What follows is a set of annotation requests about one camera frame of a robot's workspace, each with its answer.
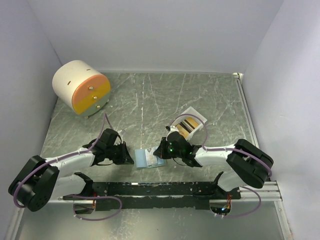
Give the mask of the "green card holder wallet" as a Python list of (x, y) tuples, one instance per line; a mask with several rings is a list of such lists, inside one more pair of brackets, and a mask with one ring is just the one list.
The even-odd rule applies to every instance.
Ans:
[(167, 164), (166, 160), (161, 159), (154, 155), (156, 147), (145, 149), (136, 149), (135, 154), (135, 167), (138, 170), (162, 167)]

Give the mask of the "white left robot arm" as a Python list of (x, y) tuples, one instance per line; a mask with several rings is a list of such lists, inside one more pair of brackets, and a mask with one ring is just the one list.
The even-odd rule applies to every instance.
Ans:
[(19, 208), (32, 212), (59, 197), (77, 195), (83, 200), (91, 199), (95, 196), (94, 182), (80, 170), (102, 166), (104, 160), (110, 160), (114, 165), (134, 164), (126, 142), (110, 128), (65, 155), (49, 158), (32, 156), (10, 184), (8, 193)]

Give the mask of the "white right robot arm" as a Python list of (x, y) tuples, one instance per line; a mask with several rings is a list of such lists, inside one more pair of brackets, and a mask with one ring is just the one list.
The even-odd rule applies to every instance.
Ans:
[(212, 186), (212, 193), (218, 199), (242, 186), (261, 189), (272, 175), (274, 165), (268, 154), (245, 139), (228, 146), (208, 148), (190, 144), (177, 131), (163, 137), (153, 155), (163, 160), (180, 158), (191, 168), (230, 166), (231, 170), (220, 173)]

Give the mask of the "stack of cards in tray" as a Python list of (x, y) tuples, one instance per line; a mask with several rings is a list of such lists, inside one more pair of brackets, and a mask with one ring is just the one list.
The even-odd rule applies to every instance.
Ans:
[(191, 138), (199, 126), (200, 124), (192, 116), (188, 116), (175, 125), (185, 139)]

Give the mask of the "white plastic card tray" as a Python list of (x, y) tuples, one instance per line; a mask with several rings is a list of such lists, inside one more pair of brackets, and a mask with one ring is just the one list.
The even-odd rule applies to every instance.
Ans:
[(188, 107), (170, 125), (178, 129), (179, 133), (187, 140), (203, 129), (208, 120), (193, 107)]

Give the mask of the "round white drawer cabinet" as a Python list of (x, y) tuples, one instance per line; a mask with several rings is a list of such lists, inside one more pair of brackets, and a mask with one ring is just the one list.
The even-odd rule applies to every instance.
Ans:
[(108, 78), (82, 60), (60, 67), (52, 78), (55, 94), (77, 115), (89, 117), (109, 102)]

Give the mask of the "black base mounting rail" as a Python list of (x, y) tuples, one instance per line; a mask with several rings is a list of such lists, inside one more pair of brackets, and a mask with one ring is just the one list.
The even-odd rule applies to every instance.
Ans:
[(212, 181), (198, 182), (94, 182), (90, 196), (117, 197), (123, 209), (194, 208), (209, 210), (210, 201), (225, 203), (228, 195), (239, 200), (236, 187), (218, 191)]

